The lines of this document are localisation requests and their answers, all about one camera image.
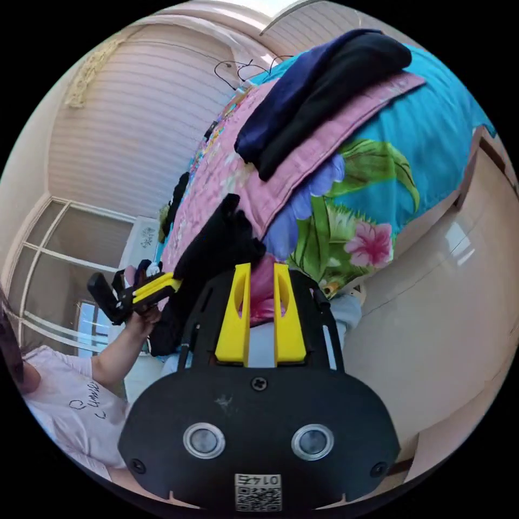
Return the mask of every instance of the white wall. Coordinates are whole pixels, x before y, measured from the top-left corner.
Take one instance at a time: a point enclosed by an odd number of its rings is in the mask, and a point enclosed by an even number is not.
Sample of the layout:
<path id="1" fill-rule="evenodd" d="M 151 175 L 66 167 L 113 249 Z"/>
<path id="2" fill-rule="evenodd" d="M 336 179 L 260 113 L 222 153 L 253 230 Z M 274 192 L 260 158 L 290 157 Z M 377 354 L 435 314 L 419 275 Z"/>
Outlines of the white wall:
<path id="1" fill-rule="evenodd" d="M 22 130 L 0 180 L 0 270 L 5 279 L 6 261 L 25 220 L 45 196 L 45 164 L 54 117 L 68 81 L 70 69 L 42 99 Z"/>
<path id="2" fill-rule="evenodd" d="M 98 73 L 85 107 L 59 111 L 49 151 L 50 192 L 157 217 L 234 94 L 213 72 L 219 61 L 233 59 L 227 45 L 192 29 L 144 26 Z M 226 70 L 219 68 L 223 76 Z M 233 81 L 229 72 L 227 78 Z"/>

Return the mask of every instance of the black folded clothing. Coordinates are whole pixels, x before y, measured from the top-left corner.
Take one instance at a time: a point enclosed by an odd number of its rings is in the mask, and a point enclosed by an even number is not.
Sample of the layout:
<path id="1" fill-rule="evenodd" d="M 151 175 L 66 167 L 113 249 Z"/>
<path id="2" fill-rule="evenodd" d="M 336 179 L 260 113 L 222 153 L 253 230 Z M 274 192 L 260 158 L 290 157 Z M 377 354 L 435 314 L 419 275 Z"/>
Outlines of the black folded clothing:
<path id="1" fill-rule="evenodd" d="M 254 267 L 264 256 L 265 245 L 252 236 L 252 225 L 237 210 L 238 203 L 238 195 L 227 195 L 178 261 L 174 276 L 182 285 L 169 298 L 150 335 L 153 356 L 176 351 L 189 314 L 209 280 L 241 263 Z"/>

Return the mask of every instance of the screw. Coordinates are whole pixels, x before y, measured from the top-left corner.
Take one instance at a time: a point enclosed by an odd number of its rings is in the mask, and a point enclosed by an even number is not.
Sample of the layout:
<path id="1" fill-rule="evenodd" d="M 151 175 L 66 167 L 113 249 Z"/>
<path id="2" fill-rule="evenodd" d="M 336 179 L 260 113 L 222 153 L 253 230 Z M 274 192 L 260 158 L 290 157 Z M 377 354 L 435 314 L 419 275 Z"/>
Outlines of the screw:
<path id="1" fill-rule="evenodd" d="M 144 463 L 141 460 L 133 459 L 131 460 L 131 467 L 135 472 L 138 474 L 144 474 L 146 472 L 146 467 L 144 466 Z"/>
<path id="2" fill-rule="evenodd" d="M 386 470 L 388 470 L 388 464 L 384 463 L 382 461 L 380 463 L 377 463 L 371 469 L 371 472 L 369 474 L 370 474 L 371 477 L 380 477 L 380 476 L 383 476 L 385 474 Z"/>
<path id="3" fill-rule="evenodd" d="M 267 386 L 267 379 L 263 377 L 254 377 L 250 383 L 255 391 L 264 391 Z"/>

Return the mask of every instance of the black cloth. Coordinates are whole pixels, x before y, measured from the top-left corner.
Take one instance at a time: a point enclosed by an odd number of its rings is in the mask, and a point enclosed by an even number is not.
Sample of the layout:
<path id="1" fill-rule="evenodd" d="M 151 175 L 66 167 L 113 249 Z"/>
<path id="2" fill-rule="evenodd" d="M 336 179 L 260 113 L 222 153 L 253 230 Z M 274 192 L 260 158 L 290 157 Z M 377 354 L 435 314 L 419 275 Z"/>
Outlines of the black cloth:
<path id="1" fill-rule="evenodd" d="M 154 357 L 176 351 L 185 323 L 209 280 L 240 263 L 254 267 L 264 256 L 265 245 L 253 238 L 252 226 L 244 212 L 237 210 L 238 203 L 238 195 L 227 195 L 178 261 L 174 277 L 182 285 L 169 298 L 149 337 Z"/>
<path id="2" fill-rule="evenodd" d="M 184 173 L 179 179 L 178 184 L 173 190 L 173 198 L 169 204 L 168 215 L 164 222 L 162 223 L 162 232 L 164 236 L 169 235 L 169 231 L 171 230 L 171 225 L 175 221 L 175 216 L 177 215 L 178 207 L 180 206 L 180 202 L 182 201 L 182 197 L 184 196 L 185 189 L 188 186 L 189 181 L 189 173 Z"/>
<path id="3" fill-rule="evenodd" d="M 292 150 L 346 102 L 409 66 L 411 59 L 407 47 L 383 34 L 366 33 L 346 41 L 330 56 L 307 97 L 290 114 L 288 123 L 253 161 L 260 179 L 270 179 Z"/>

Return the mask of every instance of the yellow 3d-printed part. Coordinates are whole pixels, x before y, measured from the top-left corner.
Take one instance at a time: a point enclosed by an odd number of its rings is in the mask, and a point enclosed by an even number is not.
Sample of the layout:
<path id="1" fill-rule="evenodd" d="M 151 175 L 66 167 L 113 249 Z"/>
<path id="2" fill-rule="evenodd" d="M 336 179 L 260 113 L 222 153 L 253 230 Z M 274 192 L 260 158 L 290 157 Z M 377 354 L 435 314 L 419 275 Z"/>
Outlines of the yellow 3d-printed part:
<path id="1" fill-rule="evenodd" d="M 250 333 L 250 263 L 236 265 L 215 355 L 247 367 Z"/>
<path id="2" fill-rule="evenodd" d="M 151 281 L 150 283 L 147 283 L 146 285 L 138 288 L 134 292 L 133 303 L 137 304 L 139 301 L 146 299 L 147 297 L 151 296 L 155 292 L 158 292 L 159 290 L 162 290 L 163 288 L 166 288 L 166 287 L 172 287 L 173 290 L 177 291 L 180 288 L 181 284 L 182 284 L 182 281 L 174 279 L 173 274 L 170 272 L 167 272 L 166 274 L 163 274 L 162 276 Z"/>
<path id="3" fill-rule="evenodd" d="M 281 304 L 285 314 L 281 313 Z M 303 362 L 307 351 L 304 346 L 301 323 L 292 290 L 288 266 L 274 264 L 274 362 Z"/>

